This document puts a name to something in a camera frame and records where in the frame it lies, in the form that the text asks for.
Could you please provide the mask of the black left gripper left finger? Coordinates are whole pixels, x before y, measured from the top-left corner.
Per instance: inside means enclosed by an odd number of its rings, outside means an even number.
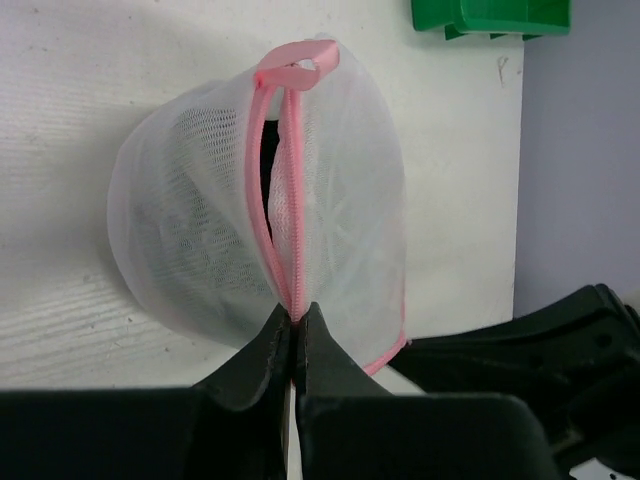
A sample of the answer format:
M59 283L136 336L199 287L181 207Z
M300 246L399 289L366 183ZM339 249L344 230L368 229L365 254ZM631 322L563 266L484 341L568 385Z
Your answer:
M259 334L196 384L4 390L4 479L284 479L291 323Z

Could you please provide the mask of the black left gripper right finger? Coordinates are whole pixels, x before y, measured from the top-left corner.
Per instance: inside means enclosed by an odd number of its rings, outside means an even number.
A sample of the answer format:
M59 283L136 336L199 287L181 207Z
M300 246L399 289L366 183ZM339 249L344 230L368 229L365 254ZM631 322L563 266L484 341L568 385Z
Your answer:
M296 422L306 479L552 479L544 431L501 394L397 396L333 339L318 304L297 328Z

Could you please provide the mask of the white mesh laundry bag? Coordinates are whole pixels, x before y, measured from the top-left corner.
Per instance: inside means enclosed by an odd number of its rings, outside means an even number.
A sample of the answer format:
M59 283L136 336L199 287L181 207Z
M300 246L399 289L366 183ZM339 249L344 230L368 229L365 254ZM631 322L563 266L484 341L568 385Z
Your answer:
M405 173L371 75L320 35L160 106L107 198L114 259L173 328L242 347L318 305L366 372L405 345Z

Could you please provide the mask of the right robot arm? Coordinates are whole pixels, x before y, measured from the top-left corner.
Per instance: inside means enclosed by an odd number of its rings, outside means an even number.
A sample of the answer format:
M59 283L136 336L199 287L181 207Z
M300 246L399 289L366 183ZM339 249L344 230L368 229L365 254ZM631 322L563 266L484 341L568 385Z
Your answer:
M524 401L564 472L596 459L639 476L639 304L604 284L506 323L415 338L389 365L426 393Z

